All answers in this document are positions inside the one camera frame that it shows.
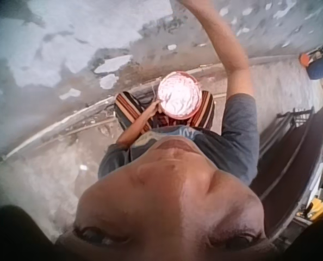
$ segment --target raised arm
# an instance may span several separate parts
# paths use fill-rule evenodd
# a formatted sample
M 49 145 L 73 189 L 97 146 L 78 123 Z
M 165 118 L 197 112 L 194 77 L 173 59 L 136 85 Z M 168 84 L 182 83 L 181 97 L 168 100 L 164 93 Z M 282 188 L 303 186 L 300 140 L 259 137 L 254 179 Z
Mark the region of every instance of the raised arm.
M 227 99 L 234 94 L 253 96 L 249 60 L 211 0 L 179 0 L 199 20 L 208 34 L 228 77 Z

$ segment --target striped pants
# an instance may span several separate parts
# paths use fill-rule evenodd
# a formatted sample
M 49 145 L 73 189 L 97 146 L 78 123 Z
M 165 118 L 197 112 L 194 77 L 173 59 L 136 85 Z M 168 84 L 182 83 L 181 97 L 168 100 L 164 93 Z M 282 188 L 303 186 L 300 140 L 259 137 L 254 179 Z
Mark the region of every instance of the striped pants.
M 127 129 L 145 110 L 144 107 L 133 95 L 124 91 L 117 95 L 114 109 L 120 125 Z M 175 120 L 168 117 L 164 113 L 156 113 L 156 115 L 148 119 L 143 127 L 141 134 L 151 129 L 186 125 L 190 127 L 201 127 L 210 130 L 215 115 L 215 103 L 213 96 L 208 91 L 202 91 L 202 103 L 198 112 L 191 118 L 186 120 Z

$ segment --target gray t-shirt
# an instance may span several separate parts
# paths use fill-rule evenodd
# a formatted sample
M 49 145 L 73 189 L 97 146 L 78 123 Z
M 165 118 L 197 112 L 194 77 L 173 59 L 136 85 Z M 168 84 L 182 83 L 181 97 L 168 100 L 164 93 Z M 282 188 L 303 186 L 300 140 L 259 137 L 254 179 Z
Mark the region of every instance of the gray t-shirt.
M 144 154 L 166 135 L 181 135 L 192 140 L 220 169 L 250 185 L 257 174 L 259 134 L 254 98 L 236 94 L 227 100 L 222 121 L 222 135 L 203 128 L 171 126 L 153 129 L 142 135 L 129 149 L 109 146 L 98 171 L 102 178 Z

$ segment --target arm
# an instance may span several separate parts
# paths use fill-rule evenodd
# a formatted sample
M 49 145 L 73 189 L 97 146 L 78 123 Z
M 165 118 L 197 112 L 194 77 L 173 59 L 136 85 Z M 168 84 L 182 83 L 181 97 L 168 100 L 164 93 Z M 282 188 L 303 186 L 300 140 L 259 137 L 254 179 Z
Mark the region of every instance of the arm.
M 234 94 L 253 96 L 249 60 L 230 27 L 219 17 L 211 0 L 179 0 L 199 20 L 228 76 L 227 99 Z
M 150 117 L 153 117 L 158 111 L 160 101 L 152 102 L 152 104 L 140 115 L 140 117 L 130 125 L 117 139 L 116 144 L 130 147 L 140 136 L 141 131 Z

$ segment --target person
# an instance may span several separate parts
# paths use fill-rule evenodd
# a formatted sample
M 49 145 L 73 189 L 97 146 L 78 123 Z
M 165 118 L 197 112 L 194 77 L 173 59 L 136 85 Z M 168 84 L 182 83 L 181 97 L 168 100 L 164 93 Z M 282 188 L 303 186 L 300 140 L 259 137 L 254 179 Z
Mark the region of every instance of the person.
M 99 180 L 58 240 L 88 260 L 262 260 L 270 250 L 262 203 L 249 188 L 259 133 L 248 58 L 210 0 L 179 0 L 199 20 L 228 77 L 222 134 L 210 131 L 213 97 L 176 121 L 128 92 L 115 109 L 124 132 Z

